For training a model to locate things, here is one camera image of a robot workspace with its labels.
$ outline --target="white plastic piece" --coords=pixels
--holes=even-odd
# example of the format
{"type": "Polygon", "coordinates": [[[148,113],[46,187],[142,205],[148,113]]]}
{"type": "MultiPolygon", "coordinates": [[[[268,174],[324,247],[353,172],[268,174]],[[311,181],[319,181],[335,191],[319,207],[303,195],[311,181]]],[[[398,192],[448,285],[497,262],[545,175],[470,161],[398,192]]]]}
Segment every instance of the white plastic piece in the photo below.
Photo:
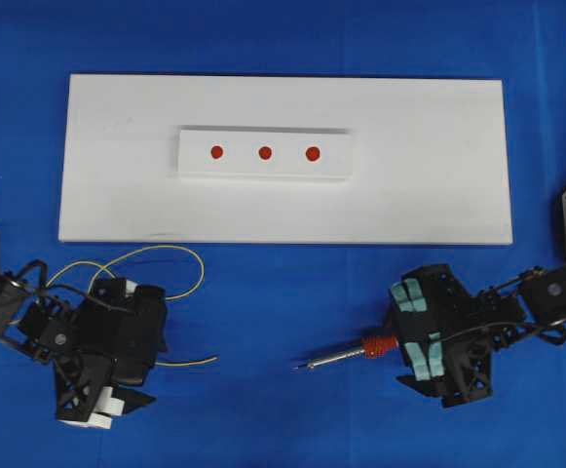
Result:
{"type": "Polygon", "coordinates": [[[127,295],[133,295],[133,293],[135,293],[135,288],[137,288],[137,283],[131,280],[127,280],[127,287],[126,287],[127,295]]]}
{"type": "Polygon", "coordinates": [[[502,83],[72,75],[59,239],[510,244],[502,83]],[[202,127],[342,130],[351,172],[183,176],[202,127]]]}
{"type": "Polygon", "coordinates": [[[117,398],[112,398],[112,393],[112,387],[107,386],[102,388],[98,395],[98,400],[96,400],[96,404],[94,405],[94,410],[87,422],[65,421],[62,419],[61,422],[65,422],[71,426],[110,429],[112,423],[111,416],[122,415],[125,408],[125,402],[117,398]]]}
{"type": "Polygon", "coordinates": [[[77,427],[92,427],[94,429],[111,429],[111,422],[112,419],[109,416],[105,416],[103,414],[97,414],[93,412],[90,415],[90,419],[88,422],[78,422],[78,421],[61,421],[65,422],[70,426],[77,426],[77,427]]]}
{"type": "Polygon", "coordinates": [[[337,129],[300,130],[181,129],[178,173],[180,176],[312,181],[345,180],[352,175],[352,138],[349,134],[337,129]],[[211,150],[216,146],[223,152],[217,159],[211,157],[211,150]],[[314,161],[306,156],[309,148],[316,148],[319,153],[314,161]]]}
{"type": "Polygon", "coordinates": [[[125,407],[125,402],[117,398],[112,398],[112,387],[103,387],[96,401],[94,412],[104,412],[112,416],[121,416],[125,407]]]}

